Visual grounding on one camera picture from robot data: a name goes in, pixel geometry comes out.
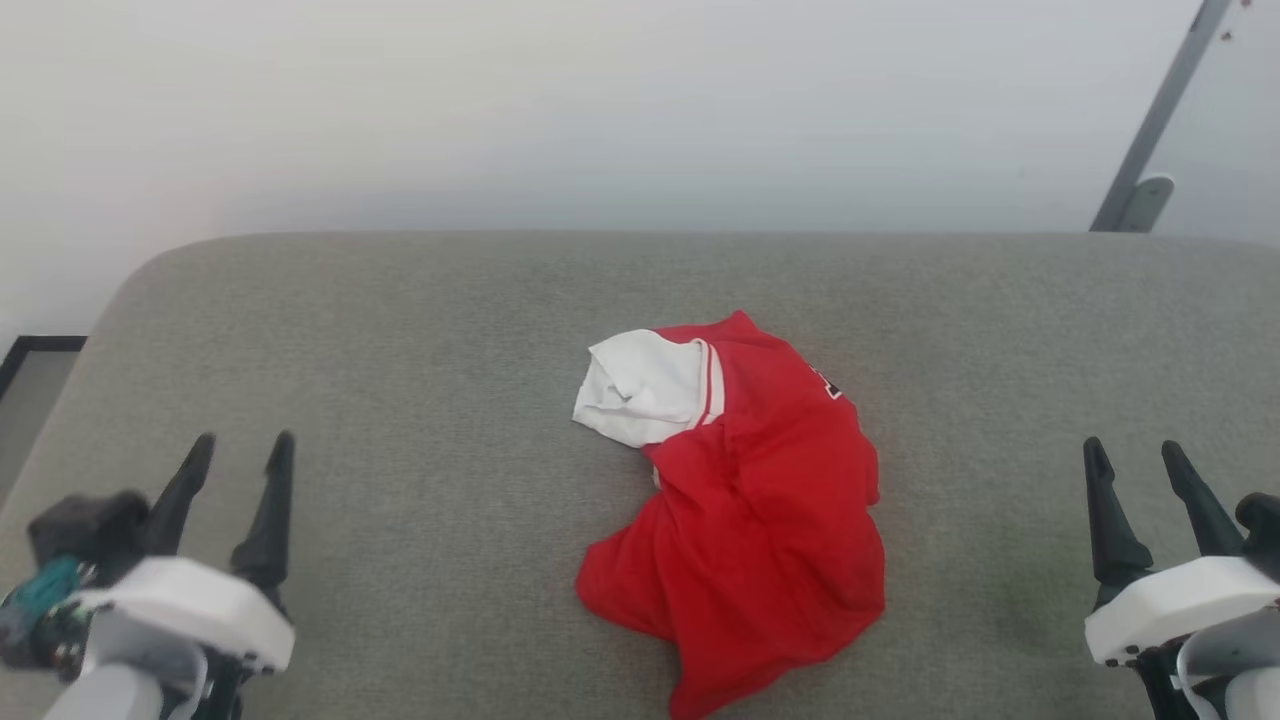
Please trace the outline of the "black floor frame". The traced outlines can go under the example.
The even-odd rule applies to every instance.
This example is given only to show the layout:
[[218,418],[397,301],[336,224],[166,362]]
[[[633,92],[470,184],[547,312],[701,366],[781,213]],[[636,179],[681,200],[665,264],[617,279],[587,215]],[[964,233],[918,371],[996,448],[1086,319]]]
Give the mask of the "black floor frame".
[[17,374],[22,369],[26,359],[31,354],[78,354],[83,350],[88,337],[77,334],[23,334],[18,336],[10,346],[3,363],[0,363],[0,400],[10,389]]

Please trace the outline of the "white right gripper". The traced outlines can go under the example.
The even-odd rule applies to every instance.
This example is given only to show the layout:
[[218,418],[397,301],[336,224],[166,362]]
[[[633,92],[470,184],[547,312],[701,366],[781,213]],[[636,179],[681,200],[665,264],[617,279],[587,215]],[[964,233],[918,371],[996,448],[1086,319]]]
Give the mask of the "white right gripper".
[[1092,568],[1100,609],[1084,620],[1093,661],[1116,667],[1143,651],[1234,621],[1280,600],[1280,583],[1244,557],[1235,521],[1171,439],[1161,457],[1183,502],[1201,559],[1151,575],[1153,557],[1137,539],[1115,493],[1115,470],[1100,438],[1083,445]]

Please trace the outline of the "grey pole bracket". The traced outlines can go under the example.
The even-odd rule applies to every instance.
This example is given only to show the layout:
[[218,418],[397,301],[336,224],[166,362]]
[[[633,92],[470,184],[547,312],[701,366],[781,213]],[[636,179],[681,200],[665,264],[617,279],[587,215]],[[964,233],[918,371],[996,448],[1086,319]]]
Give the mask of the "grey pole bracket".
[[1114,232],[1151,233],[1172,197],[1175,187],[1175,181],[1170,176],[1152,176],[1135,184],[1114,223]]

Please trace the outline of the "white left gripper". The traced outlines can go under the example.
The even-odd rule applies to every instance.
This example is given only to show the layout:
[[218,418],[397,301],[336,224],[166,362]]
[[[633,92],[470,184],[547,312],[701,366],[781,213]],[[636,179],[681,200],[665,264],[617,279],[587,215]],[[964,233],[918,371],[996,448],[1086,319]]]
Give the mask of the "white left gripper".
[[265,466],[266,483],[244,541],[224,571],[177,557],[189,507],[204,488],[216,436],[201,434],[156,498],[141,536],[147,557],[105,589],[82,589],[84,609],[123,612],[169,635],[247,660],[256,671],[283,673],[296,632],[283,611],[288,578],[294,475],[294,436],[283,430]]

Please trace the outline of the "red and white t-shirt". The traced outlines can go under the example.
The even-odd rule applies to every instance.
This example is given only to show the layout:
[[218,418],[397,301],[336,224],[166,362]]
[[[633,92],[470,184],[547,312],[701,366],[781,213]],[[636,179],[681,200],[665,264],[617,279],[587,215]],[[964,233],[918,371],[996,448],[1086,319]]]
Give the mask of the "red and white t-shirt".
[[671,720],[824,662],[886,607],[876,447],[850,398],[742,311],[593,345],[576,423],[640,450],[655,493],[593,543],[586,609],[667,641]]

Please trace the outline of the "grey metal pole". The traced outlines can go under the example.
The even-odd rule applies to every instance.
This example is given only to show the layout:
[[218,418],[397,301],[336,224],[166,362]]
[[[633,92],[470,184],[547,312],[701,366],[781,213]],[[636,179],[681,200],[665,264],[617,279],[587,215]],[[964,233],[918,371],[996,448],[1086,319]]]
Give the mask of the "grey metal pole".
[[1148,173],[1158,145],[1178,110],[1181,99],[1190,86],[1201,61],[1211,44],[1219,37],[1219,27],[1228,10],[1236,0],[1199,0],[1199,8],[1172,63],[1170,64],[1143,122],[1100,205],[1089,231],[1093,233],[1114,232],[1119,218],[1135,184],[1152,176]]

